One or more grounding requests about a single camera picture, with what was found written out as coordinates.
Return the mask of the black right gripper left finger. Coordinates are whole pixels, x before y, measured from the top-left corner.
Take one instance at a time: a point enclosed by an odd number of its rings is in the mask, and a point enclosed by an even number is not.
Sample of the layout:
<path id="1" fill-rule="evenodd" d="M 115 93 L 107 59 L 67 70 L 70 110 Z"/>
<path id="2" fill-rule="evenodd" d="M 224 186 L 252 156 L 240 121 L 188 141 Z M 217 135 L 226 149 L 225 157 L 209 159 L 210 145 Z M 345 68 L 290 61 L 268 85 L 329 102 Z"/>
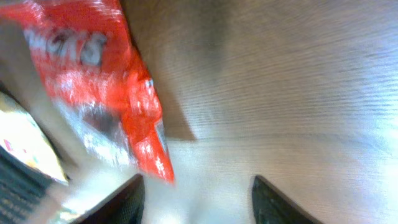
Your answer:
<path id="1" fill-rule="evenodd" d="M 140 224 L 145 202 L 144 178 L 133 176 L 73 224 Z"/>

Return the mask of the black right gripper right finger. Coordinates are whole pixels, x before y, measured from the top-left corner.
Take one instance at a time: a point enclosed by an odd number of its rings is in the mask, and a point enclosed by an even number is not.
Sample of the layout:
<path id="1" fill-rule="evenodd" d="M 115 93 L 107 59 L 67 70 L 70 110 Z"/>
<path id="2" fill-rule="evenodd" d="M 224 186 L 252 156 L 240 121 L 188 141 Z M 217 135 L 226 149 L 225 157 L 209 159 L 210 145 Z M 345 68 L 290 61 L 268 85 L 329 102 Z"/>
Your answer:
<path id="1" fill-rule="evenodd" d="M 321 224 L 261 175 L 255 176 L 251 195 L 257 224 Z"/>

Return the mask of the cream snack bag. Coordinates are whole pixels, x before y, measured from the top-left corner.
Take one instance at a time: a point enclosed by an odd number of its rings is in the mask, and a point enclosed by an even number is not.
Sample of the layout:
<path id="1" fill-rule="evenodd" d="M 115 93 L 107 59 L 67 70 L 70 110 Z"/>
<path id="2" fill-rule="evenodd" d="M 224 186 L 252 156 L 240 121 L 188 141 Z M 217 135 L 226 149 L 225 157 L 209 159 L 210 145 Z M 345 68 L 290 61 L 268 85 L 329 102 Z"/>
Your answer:
<path id="1" fill-rule="evenodd" d="M 68 185 L 52 144 L 33 117 L 1 93 L 1 223 L 24 223 L 54 183 Z"/>

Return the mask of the red jerky bag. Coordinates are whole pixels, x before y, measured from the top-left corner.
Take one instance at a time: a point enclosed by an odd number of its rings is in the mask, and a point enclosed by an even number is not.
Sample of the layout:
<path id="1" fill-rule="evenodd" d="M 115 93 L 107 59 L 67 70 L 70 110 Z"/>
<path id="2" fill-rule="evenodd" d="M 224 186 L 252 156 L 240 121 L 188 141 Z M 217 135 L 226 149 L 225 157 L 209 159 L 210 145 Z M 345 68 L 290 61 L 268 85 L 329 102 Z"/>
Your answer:
<path id="1" fill-rule="evenodd" d="M 19 1 L 1 16 L 21 25 L 48 96 L 90 154 L 174 183 L 160 100 L 119 1 Z"/>

